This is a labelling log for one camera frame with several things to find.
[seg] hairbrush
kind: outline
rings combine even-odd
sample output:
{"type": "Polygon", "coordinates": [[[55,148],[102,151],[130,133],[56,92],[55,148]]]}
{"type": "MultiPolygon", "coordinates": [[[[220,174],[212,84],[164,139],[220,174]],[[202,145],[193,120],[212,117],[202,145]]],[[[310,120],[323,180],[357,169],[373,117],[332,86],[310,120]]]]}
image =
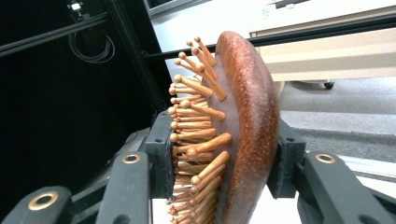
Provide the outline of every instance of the hairbrush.
{"type": "Polygon", "coordinates": [[[248,223],[274,162],[279,110],[262,57],[241,35],[219,36],[215,57],[200,37],[175,64],[167,112],[175,174],[172,223],[248,223]]]}

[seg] white wall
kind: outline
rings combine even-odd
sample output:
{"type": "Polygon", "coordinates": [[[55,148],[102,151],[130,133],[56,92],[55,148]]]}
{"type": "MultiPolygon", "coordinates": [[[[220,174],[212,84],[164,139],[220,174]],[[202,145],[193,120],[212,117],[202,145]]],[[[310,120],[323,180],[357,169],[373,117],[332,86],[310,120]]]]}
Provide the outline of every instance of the white wall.
{"type": "MultiPolygon", "coordinates": [[[[152,20],[163,52],[185,49],[186,41],[199,35],[207,45],[216,44],[223,31],[248,38],[250,32],[396,5],[394,0],[310,0],[295,8],[271,10],[265,19],[262,10],[271,0],[211,0],[196,7],[152,20]]],[[[188,75],[185,69],[166,61],[171,76],[188,75]]]]}

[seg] hairbrush bristle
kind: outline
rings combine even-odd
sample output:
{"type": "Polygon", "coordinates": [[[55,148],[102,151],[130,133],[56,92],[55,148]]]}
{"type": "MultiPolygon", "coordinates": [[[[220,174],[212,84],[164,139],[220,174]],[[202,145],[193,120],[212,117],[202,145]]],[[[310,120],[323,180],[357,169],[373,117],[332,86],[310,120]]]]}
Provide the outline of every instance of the hairbrush bristle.
{"type": "Polygon", "coordinates": [[[229,133],[217,135],[212,127],[211,119],[225,120],[225,114],[210,108],[207,98],[216,96],[219,100],[224,100],[227,95],[216,82],[218,75],[211,67],[216,64],[215,58],[210,55],[201,38],[196,37],[195,41],[201,49],[189,44],[192,54],[200,62],[193,62],[185,53],[180,52],[175,64],[203,77],[208,87],[195,74],[194,77],[176,75],[174,81],[177,84],[172,84],[169,89],[173,95],[190,95],[172,98],[174,106],[168,109],[174,119],[171,123],[174,131],[169,139],[174,143],[172,160],[175,186],[173,197],[167,204],[170,205],[168,213],[172,216],[170,221],[178,224],[210,223],[214,220],[221,176],[226,172],[230,154],[223,151],[215,158],[212,151],[233,140],[229,133]]]}

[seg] gray floor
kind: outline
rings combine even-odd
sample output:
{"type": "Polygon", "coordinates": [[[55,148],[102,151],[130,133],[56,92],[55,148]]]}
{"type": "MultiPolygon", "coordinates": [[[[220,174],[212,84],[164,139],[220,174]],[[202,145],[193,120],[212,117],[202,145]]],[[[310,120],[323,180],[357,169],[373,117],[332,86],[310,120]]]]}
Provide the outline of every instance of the gray floor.
{"type": "Polygon", "coordinates": [[[330,91],[287,82],[279,102],[307,150],[396,162],[396,77],[339,79],[330,91]]]}

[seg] brown wooden surface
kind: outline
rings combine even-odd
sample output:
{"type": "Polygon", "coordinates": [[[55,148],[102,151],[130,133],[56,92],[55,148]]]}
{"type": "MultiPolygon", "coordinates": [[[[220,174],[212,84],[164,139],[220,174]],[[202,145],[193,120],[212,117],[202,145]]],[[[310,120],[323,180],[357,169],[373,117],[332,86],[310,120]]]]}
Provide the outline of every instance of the brown wooden surface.
{"type": "Polygon", "coordinates": [[[239,149],[222,222],[248,223],[276,154],[277,96],[261,56],[245,38],[224,32],[216,46],[218,54],[239,113],[239,149]]]}

